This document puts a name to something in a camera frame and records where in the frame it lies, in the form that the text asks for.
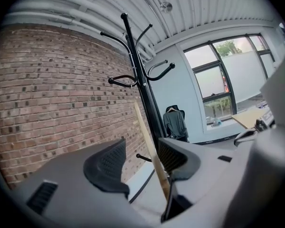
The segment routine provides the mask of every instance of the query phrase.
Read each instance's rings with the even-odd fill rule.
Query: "brick wall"
[[[138,89],[110,85],[133,75],[127,55],[87,35],[44,25],[0,32],[0,169],[11,188],[51,158],[124,137],[122,180],[147,148],[135,115]]]

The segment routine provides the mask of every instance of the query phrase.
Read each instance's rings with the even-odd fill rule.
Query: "ceiling light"
[[[161,11],[164,13],[169,13],[172,11],[172,4],[169,2],[162,2],[161,4]]]

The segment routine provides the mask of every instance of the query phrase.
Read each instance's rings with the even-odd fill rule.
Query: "wooden board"
[[[256,119],[260,118],[267,111],[268,109],[254,108],[239,114],[232,115],[231,117],[247,129],[253,128],[255,126]]]

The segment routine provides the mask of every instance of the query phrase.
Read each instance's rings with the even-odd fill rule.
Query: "black coat stand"
[[[166,135],[165,135],[164,126],[162,123],[162,118],[161,118],[158,106],[156,104],[156,100],[154,98],[154,94],[153,94],[153,91],[151,89],[149,81],[156,81],[156,80],[161,79],[171,69],[175,68],[175,64],[170,63],[170,65],[159,76],[154,77],[154,78],[150,77],[150,72],[153,68],[155,68],[155,67],[157,67],[163,63],[168,62],[167,60],[165,60],[164,62],[156,64],[152,68],[150,68],[150,70],[148,72],[146,72],[146,69],[143,65],[142,58],[138,52],[138,43],[139,43],[140,39],[143,37],[143,35],[152,27],[152,24],[150,24],[141,33],[141,35],[138,37],[136,44],[135,44],[134,39],[132,37],[129,21],[128,21],[128,15],[126,13],[123,13],[121,15],[121,18],[124,22],[124,26],[125,26],[125,29],[127,32],[126,39],[127,39],[128,45],[126,43],[124,43],[122,40],[120,40],[119,38],[111,36],[105,32],[100,32],[100,35],[109,37],[113,40],[116,40],[126,48],[128,54],[129,54],[129,58],[130,58],[132,68],[133,68],[134,77],[130,76],[130,75],[121,75],[121,76],[117,76],[117,77],[111,77],[111,78],[109,78],[109,83],[115,84],[118,86],[127,87],[127,88],[131,88],[134,86],[138,87],[140,95],[142,97],[142,104],[143,104],[143,107],[144,107],[145,112],[146,112],[146,116],[147,116],[147,120],[148,120],[149,127],[151,130],[151,134],[153,137],[154,145],[155,145],[155,148],[158,149],[158,139],[162,138],[162,137],[166,137]],[[121,78],[129,78],[129,79],[133,80],[133,83],[132,84],[125,84],[123,82],[118,81],[118,79],[121,79]]]

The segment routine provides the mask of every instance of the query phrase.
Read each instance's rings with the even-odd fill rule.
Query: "tree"
[[[239,48],[236,48],[234,40],[226,40],[224,43],[215,46],[215,49],[218,51],[221,57],[226,57],[231,54],[242,53],[243,51]]]

